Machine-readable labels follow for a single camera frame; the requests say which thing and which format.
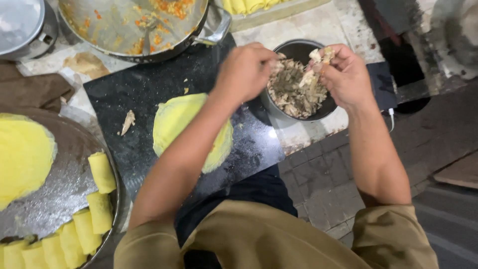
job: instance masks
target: black bowl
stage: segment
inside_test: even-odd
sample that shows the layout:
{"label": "black bowl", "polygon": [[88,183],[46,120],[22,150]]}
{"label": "black bowl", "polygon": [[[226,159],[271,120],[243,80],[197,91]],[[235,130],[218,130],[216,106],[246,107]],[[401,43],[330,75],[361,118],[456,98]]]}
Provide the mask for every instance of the black bowl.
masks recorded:
{"label": "black bowl", "polygon": [[[309,53],[315,50],[316,48],[324,48],[325,46],[315,42],[313,40],[307,39],[293,39],[289,40],[285,43],[282,43],[277,48],[274,49],[274,52],[280,52],[287,56],[288,59],[294,59],[296,61],[300,61],[303,65],[307,65],[309,63],[310,57]],[[330,113],[332,113],[337,105],[335,104],[334,99],[330,96],[330,92],[327,93],[327,98],[322,102],[322,107],[317,110],[314,115],[306,119],[298,119],[292,116],[287,115],[284,111],[282,111],[271,99],[267,90],[263,90],[261,93],[261,101],[267,111],[271,114],[276,114],[279,111],[281,114],[285,115],[288,118],[303,121],[303,122],[313,122],[317,120],[321,120],[327,117]]]}

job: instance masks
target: pan handle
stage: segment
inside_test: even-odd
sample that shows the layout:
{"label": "pan handle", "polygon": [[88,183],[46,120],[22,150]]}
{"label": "pan handle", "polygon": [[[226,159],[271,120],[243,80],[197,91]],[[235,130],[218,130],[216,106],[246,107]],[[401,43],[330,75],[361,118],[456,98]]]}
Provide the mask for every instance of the pan handle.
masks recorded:
{"label": "pan handle", "polygon": [[217,11],[221,16],[221,22],[217,29],[214,31],[214,33],[212,33],[212,35],[204,37],[194,36],[193,40],[197,43],[202,43],[205,45],[216,45],[217,43],[221,42],[226,37],[226,34],[229,32],[229,28],[231,27],[232,22],[232,16],[225,9],[211,2],[209,4],[217,8]]}

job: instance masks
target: shirt sleeve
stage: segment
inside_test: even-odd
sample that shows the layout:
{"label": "shirt sleeve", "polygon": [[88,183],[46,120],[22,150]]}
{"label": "shirt sleeve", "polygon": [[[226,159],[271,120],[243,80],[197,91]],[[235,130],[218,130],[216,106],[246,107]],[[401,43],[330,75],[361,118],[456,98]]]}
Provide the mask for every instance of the shirt sleeve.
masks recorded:
{"label": "shirt sleeve", "polygon": [[352,251],[372,268],[438,269],[412,205],[362,209],[355,216],[353,234]]}
{"label": "shirt sleeve", "polygon": [[149,222],[128,231],[114,254],[114,269],[183,267],[172,224]]}

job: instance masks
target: black pants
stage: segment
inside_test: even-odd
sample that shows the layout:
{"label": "black pants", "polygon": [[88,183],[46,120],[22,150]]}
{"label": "black pants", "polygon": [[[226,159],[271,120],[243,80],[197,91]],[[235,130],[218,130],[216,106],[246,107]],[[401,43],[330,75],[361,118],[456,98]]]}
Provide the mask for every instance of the black pants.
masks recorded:
{"label": "black pants", "polygon": [[[273,165],[202,200],[181,207],[174,222],[179,247],[184,245],[207,214],[226,199],[263,203],[297,217],[287,188],[279,178],[279,168]],[[186,268],[221,268],[216,255],[209,251],[190,250],[184,260]]]}

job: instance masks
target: black cutting board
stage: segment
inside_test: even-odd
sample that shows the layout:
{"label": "black cutting board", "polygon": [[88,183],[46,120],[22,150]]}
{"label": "black cutting board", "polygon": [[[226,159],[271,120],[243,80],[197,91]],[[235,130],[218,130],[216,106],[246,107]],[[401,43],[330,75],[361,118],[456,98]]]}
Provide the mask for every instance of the black cutting board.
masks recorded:
{"label": "black cutting board", "polygon": [[[235,46],[232,35],[228,34],[217,46],[191,46],[166,62],[137,65],[84,85],[133,201],[157,159],[152,148],[157,104],[184,95],[185,87],[189,88],[188,94],[209,92],[214,86],[219,62]],[[117,135],[129,110],[135,113],[136,125],[124,136]],[[218,169],[201,175],[189,202],[284,160],[275,131],[265,115],[258,100],[243,104],[232,115],[234,144],[231,154]]]}

